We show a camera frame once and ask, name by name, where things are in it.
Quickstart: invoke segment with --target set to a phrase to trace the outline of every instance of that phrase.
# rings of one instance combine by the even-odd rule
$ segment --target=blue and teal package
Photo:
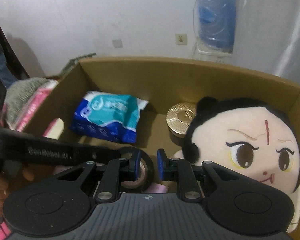
[[[135,143],[140,111],[147,104],[130,95],[89,91],[74,112],[70,128],[90,137]]]

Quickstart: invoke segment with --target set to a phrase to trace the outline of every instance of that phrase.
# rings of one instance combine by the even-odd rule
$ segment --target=metal screw
[[[187,193],[185,193],[185,197],[187,199],[196,199],[200,197],[200,194],[196,191],[188,191]]]
[[[110,193],[110,192],[100,192],[99,194],[98,194],[98,198],[99,199],[102,199],[102,200],[107,200],[107,199],[110,199],[110,198],[112,198],[112,193]]]

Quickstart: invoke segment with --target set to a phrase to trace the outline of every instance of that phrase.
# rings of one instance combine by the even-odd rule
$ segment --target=electrical outlet
[[[176,44],[177,45],[187,45],[188,44],[187,34],[176,34]]]
[[[122,44],[121,39],[112,40],[112,44],[113,44],[114,48],[123,48],[123,44]]]

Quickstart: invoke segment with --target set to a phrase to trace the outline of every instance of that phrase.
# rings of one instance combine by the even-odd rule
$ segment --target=gold lid
[[[196,105],[179,103],[169,109],[166,121],[170,131],[177,137],[184,138],[192,119],[196,114]]]

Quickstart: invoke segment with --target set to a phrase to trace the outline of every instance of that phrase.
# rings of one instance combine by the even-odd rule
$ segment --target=white wall
[[[53,75],[91,52],[189,57],[194,1],[0,0],[0,25],[30,76]],[[176,45],[175,33],[187,33],[188,45]]]

